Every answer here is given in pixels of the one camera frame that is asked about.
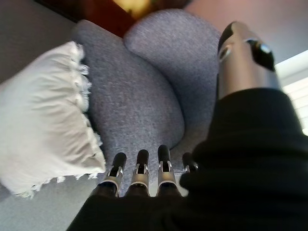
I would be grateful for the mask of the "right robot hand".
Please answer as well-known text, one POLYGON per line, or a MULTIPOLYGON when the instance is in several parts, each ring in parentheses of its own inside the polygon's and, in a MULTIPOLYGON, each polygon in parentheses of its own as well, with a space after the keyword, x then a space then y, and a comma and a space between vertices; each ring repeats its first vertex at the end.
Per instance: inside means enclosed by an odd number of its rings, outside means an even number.
POLYGON ((308 138, 279 86, 273 54, 232 22, 218 43, 215 110, 207 139, 185 154, 180 185, 156 197, 132 187, 122 198, 99 184, 71 231, 305 231, 308 138))

